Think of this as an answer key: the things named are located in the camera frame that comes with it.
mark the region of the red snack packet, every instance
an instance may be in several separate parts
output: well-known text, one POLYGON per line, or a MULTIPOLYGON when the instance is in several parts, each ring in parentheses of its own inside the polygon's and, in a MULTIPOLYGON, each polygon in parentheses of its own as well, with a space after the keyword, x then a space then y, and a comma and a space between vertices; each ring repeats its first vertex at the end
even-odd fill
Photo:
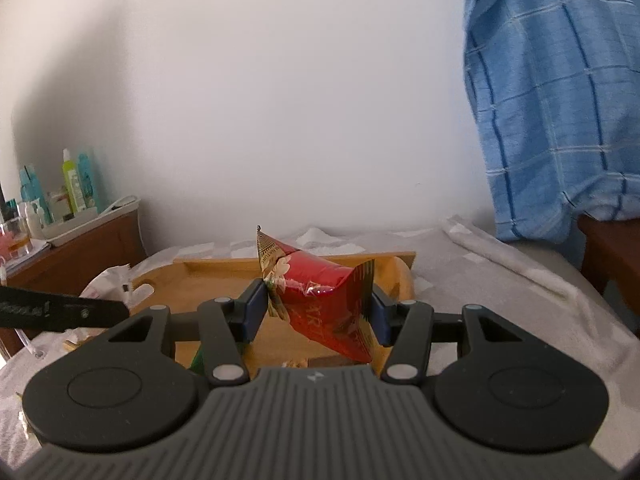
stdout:
POLYGON ((362 314, 371 300, 373 260, 352 269, 274 240, 259 226, 257 238, 270 316, 288 319, 312 341, 369 363, 373 342, 362 314))

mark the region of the green bottle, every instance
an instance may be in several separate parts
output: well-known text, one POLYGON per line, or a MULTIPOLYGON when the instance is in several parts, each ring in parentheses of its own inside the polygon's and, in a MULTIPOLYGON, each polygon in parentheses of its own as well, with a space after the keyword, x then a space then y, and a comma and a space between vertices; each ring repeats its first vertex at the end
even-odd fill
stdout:
POLYGON ((78 177, 78 168, 76 168, 76 163, 71 159, 71 153, 67 148, 62 151, 62 157, 64 160, 62 163, 62 173, 65 176, 66 192, 69 193, 71 211, 76 214, 86 209, 84 196, 82 195, 82 186, 80 185, 80 178, 78 177))

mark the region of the blue plaid cloth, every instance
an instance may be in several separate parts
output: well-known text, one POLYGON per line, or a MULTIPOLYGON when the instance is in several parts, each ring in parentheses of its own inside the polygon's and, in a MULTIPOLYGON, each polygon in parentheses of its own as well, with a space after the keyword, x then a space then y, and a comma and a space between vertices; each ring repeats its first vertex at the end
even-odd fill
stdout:
POLYGON ((465 82, 497 237, 640 216, 640 0, 466 0, 465 82))

